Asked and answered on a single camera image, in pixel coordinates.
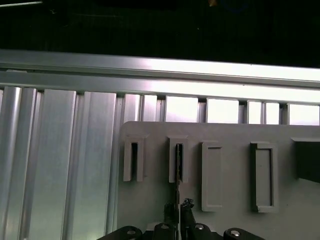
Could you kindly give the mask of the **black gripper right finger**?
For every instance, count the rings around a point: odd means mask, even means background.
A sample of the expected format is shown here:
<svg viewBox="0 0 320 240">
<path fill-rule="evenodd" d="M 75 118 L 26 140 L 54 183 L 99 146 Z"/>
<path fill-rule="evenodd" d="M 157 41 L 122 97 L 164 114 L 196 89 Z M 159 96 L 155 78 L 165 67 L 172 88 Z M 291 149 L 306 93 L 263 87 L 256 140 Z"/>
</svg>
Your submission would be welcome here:
<svg viewBox="0 0 320 240">
<path fill-rule="evenodd" d="M 186 198 L 180 205 L 180 234 L 182 240 L 259 240 L 260 237 L 241 228 L 229 228 L 220 235 L 204 223 L 196 222 L 193 200 Z"/>
</svg>

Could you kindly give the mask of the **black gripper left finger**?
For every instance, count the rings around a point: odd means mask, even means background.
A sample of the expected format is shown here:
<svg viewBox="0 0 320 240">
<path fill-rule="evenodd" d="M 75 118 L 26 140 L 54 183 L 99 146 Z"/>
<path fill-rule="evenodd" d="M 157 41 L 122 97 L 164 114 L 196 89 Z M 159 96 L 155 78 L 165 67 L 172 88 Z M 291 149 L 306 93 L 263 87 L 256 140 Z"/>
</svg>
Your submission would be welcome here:
<svg viewBox="0 0 320 240">
<path fill-rule="evenodd" d="M 164 206 L 163 222 L 144 232 L 135 226 L 123 226 L 109 234 L 110 240 L 177 240 L 177 211 L 172 203 Z"/>
</svg>

